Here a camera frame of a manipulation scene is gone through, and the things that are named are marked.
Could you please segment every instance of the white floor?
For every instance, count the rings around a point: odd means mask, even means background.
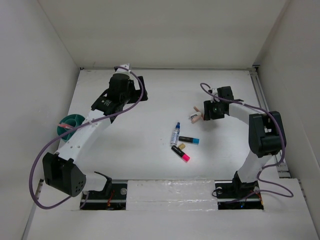
[[[248,127],[231,117],[191,124],[188,116],[193,106],[202,109],[203,101],[210,99],[200,89],[201,82],[213,87],[230,85],[235,98],[258,105],[247,71],[135,72],[144,76],[149,100],[118,116],[83,158],[87,172],[98,170],[113,179],[132,179],[127,210],[80,211],[79,195],[52,210],[37,208],[29,240],[318,239],[298,181],[279,179],[275,168],[263,172],[262,178],[290,188],[293,198],[264,193],[263,211],[218,210],[211,196],[214,180],[231,180],[243,164],[249,151]],[[112,73],[82,70],[69,113],[86,115],[108,87]],[[186,145],[185,152],[191,157],[188,163],[170,149],[177,121],[182,136],[200,139],[199,145]],[[284,193],[262,182],[260,187]],[[40,201],[52,205],[65,197],[44,185]]]

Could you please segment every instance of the clear plastic bottle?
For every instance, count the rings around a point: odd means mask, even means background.
[[[171,146],[176,146],[178,144],[179,134],[180,134],[180,122],[176,124],[175,129],[173,130],[172,138],[170,142]]]

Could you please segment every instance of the wall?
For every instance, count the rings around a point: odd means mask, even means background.
[[[301,179],[320,234],[320,1],[292,0],[262,58],[259,76],[271,110],[281,112],[286,161]]]
[[[39,0],[75,63],[250,68],[287,0]]]
[[[68,112],[79,71],[36,0],[1,0],[0,33],[0,233],[17,240],[33,205],[31,165]]]

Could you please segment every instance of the robotic arm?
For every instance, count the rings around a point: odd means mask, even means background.
[[[211,94],[229,101],[235,100],[230,86],[211,89]],[[284,144],[286,145],[285,132],[280,113],[277,111],[269,112],[278,123]],[[257,175],[262,167],[278,154],[282,149],[281,139],[277,133],[274,122],[264,112],[248,108],[237,103],[222,102],[212,97],[211,100],[204,102],[204,120],[221,119],[225,115],[237,118],[249,125],[249,147],[250,152],[242,165],[235,172],[232,183],[225,183],[219,186],[217,198],[219,199],[240,199],[247,196],[255,187],[258,187]]]
[[[130,79],[130,73],[118,68],[115,70],[109,82],[109,88],[105,90],[91,106],[91,110],[85,122],[90,124],[78,129],[74,135],[54,154],[47,153],[42,160],[45,183],[71,197],[75,197],[82,191],[96,191],[104,195],[110,193],[112,179],[99,172],[83,173],[79,159],[86,153],[98,136],[110,126],[116,116],[92,122],[95,119],[119,113],[125,104],[135,103],[143,88],[141,101],[148,100],[145,83],[142,76],[139,90],[135,89],[134,81]]]

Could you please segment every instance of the red marker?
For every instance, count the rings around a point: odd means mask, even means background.
[[[188,162],[190,160],[190,157],[187,154],[185,154],[180,148],[178,148],[176,146],[172,146],[171,149],[186,162]]]

